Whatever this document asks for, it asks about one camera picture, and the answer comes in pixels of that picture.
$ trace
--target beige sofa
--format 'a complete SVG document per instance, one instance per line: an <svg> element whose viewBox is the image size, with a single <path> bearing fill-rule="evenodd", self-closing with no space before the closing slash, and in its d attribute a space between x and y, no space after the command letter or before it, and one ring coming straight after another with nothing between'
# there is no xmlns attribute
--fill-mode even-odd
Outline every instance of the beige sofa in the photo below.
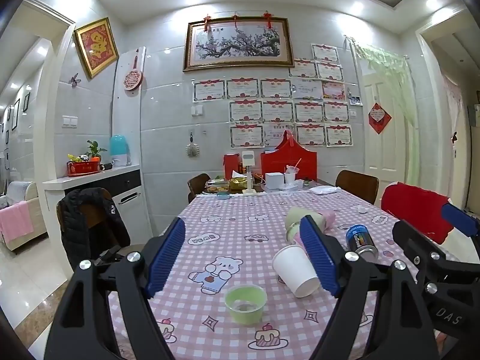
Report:
<svg viewBox="0 0 480 360"><path fill-rule="evenodd" d="M27 201L28 213L33 226L33 233L22 235L10 242L5 242L3 235L0 233L1 241L11 251L25 244L29 240L38 237L47 232L45 222L40 209L40 201L38 200L37 185L33 181L12 181L7 188L7 194L0 196L0 209L14 205L21 200Z"/></svg>

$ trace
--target cartoon car print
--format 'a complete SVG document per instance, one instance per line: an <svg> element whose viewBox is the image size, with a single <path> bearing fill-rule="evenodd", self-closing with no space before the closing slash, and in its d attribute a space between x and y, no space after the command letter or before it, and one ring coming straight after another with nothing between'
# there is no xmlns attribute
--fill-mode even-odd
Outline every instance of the cartoon car print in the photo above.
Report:
<svg viewBox="0 0 480 360"><path fill-rule="evenodd" d="M249 242L253 242L253 241L263 242L263 241L268 241L268 237L263 234L252 234L252 235L246 235L245 240Z"/></svg>

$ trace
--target tablecloth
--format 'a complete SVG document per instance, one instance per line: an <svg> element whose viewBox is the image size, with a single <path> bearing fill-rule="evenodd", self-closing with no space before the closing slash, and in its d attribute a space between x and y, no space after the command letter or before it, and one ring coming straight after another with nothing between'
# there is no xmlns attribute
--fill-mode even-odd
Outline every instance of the tablecloth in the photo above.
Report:
<svg viewBox="0 0 480 360"><path fill-rule="evenodd" d="M337 237L345 248L347 229L354 224L365 225L379 250L379 263L390 265L393 260L402 259L416 273L392 239L392 227L397 220L343 190L323 196L299 191L228 200L198 197L179 215L186 224L185 243L164 290L149 301L176 359L310 357L336 300L321 287L308 297L296 298L272 268L273 256L287 245L284 218L292 206L333 210L336 220L326 234ZM368 211L360 214L360 206ZM267 292L262 321L256 326L234 323L223 302L229 287L245 283L259 285ZM112 292L109 301L122 355L132 359L117 293ZM363 353L374 307L375 294L369 293L352 359ZM256 332L266 329L279 332L278 345L256 346Z"/></svg>

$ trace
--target green curtain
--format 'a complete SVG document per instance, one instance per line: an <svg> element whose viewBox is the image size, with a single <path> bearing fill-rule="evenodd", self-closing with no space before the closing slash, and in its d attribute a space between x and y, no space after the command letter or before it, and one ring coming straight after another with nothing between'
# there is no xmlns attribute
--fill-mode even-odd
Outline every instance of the green curtain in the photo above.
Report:
<svg viewBox="0 0 480 360"><path fill-rule="evenodd" d="M412 88L410 69L404 57L391 54L370 45L360 45L353 38L348 38L353 45L357 57L365 59L369 68L373 69L387 85L394 101L399 106L409 128L409 164L406 183L418 185L420 169L419 129L417 105Z"/></svg>

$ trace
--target red and gold calligraphy picture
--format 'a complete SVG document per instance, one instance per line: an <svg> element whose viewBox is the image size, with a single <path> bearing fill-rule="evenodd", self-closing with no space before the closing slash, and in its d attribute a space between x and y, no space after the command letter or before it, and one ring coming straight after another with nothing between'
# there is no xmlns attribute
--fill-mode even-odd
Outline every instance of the red and gold calligraphy picture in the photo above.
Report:
<svg viewBox="0 0 480 360"><path fill-rule="evenodd" d="M119 57L108 17L75 30L77 50L89 78Z"/></svg>

